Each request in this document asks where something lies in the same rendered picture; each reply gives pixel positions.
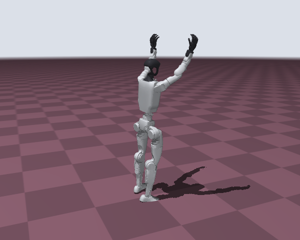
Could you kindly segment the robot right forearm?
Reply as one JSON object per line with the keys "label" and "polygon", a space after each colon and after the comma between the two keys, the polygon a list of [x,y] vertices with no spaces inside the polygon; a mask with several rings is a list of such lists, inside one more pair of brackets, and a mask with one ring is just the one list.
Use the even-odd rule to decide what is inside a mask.
{"label": "robot right forearm", "polygon": [[193,57],[193,53],[191,53],[191,52],[189,53],[188,57],[186,57],[186,54],[185,54],[185,57],[184,57],[181,65],[179,65],[179,67],[174,71],[174,74],[176,76],[180,76],[184,71],[187,70],[187,66],[191,62],[192,57]]}

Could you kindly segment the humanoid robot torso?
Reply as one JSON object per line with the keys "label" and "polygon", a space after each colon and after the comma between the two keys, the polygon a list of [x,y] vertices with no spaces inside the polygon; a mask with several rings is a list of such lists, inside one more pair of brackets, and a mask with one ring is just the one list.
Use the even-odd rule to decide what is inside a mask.
{"label": "humanoid robot torso", "polygon": [[[145,76],[146,77],[146,76]],[[154,81],[144,81],[142,78],[138,84],[138,104],[139,109],[145,114],[139,119],[139,129],[148,133],[150,126],[155,126],[155,121],[152,120],[153,113],[157,111],[160,102],[161,92],[156,92],[154,87],[158,83],[157,79]]]}

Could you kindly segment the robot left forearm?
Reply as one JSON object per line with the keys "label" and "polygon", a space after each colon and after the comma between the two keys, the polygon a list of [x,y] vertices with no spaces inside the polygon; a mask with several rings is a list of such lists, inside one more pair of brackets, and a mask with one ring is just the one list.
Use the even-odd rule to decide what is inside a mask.
{"label": "robot left forearm", "polygon": [[[156,54],[157,54],[157,50],[153,49],[153,53],[150,52],[149,59],[156,59]],[[145,67],[144,67],[144,69],[145,69]]]}

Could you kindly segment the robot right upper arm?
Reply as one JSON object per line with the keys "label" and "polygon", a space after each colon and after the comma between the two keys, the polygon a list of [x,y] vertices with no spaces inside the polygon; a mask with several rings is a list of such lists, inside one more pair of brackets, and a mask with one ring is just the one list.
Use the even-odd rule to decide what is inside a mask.
{"label": "robot right upper arm", "polygon": [[170,76],[164,81],[159,81],[156,86],[154,87],[154,90],[159,93],[165,91],[170,85],[172,85],[174,82],[179,80],[182,77],[183,74],[176,76],[174,72],[174,76]]}

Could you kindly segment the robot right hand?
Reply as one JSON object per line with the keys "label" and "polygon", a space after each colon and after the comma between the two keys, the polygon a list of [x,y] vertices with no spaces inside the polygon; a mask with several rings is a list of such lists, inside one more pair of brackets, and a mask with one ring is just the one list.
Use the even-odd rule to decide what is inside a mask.
{"label": "robot right hand", "polygon": [[189,49],[186,51],[185,56],[188,57],[190,53],[194,53],[193,50],[196,48],[198,43],[198,38],[194,34],[190,34],[192,37],[192,40],[190,41],[190,38],[188,38],[189,41]]}

